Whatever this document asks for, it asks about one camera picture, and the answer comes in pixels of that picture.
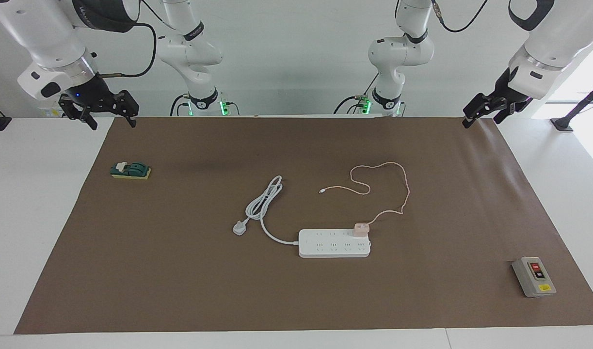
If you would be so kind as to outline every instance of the dark green object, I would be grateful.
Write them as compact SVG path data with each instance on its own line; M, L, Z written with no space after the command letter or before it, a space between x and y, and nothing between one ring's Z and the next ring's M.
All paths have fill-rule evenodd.
M148 166L140 162L134 162L130 165L124 166L124 170L120 172L116 167L118 164L111 167L111 175L116 176L130 176L130 177L145 177L147 176Z

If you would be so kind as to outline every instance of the gray switch box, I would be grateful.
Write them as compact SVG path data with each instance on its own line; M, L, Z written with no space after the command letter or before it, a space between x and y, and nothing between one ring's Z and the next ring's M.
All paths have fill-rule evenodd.
M512 263L512 268L527 297L551 296L557 293L553 281L538 257L523 257Z

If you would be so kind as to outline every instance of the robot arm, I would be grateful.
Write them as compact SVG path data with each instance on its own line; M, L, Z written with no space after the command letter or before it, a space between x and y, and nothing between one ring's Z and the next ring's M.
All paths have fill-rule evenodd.
M116 113L134 127L139 105L127 91L116 95L109 91L97 73L94 56L73 29L126 32L136 22L130 9L123 0L0 0L0 22L33 61L18 83L38 100L64 92L59 104L68 118L80 119L94 130L97 123L90 112Z
M385 115L393 115L399 108L405 77L398 69L426 64L434 55L434 44L427 29L431 13L431 0L402 0L396 13L396 24L404 35L382 38L369 46L369 61L379 73L376 86L371 90L371 99Z
M536 0L529 18L521 19L509 7L512 20L529 31L509 67L489 95L478 93L463 109L463 125L498 111L496 123L520 112L533 99L542 99L556 78L593 42L593 0Z
M157 55L185 80L194 115L225 115L228 110L206 68L219 64L223 54L205 38L192 1L163 0L163 4L167 22L178 34L160 37Z

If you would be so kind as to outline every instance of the brown table mat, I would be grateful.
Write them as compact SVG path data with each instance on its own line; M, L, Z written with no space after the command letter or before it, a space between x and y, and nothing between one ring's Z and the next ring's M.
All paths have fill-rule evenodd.
M110 177L119 161L148 181ZM302 259L284 240L372 225L367 258ZM558 293L525 298L510 262L542 258ZM15 333L279 331L593 324L593 293L491 121L116 119Z

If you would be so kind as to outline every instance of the white power strip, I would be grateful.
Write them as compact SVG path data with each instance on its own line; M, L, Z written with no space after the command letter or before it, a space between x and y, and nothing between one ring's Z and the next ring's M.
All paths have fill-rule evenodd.
M370 246L369 237L355 237L354 229L303 229L298 234L303 258L363 258Z

